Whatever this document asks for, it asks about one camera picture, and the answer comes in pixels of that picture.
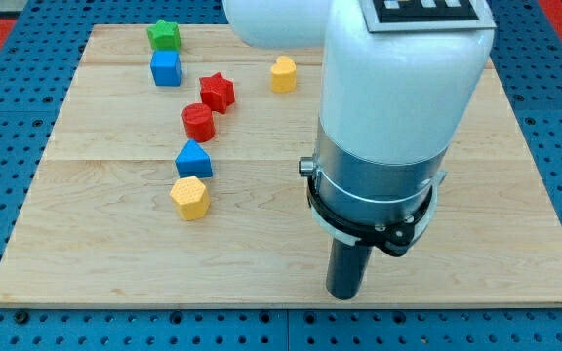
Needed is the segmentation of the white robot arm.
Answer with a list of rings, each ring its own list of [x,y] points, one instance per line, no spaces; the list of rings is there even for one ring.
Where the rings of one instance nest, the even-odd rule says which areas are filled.
[[[436,208],[441,161],[491,51],[476,1],[225,0],[252,47],[322,48],[318,133],[300,161],[314,217],[337,241],[403,255]]]

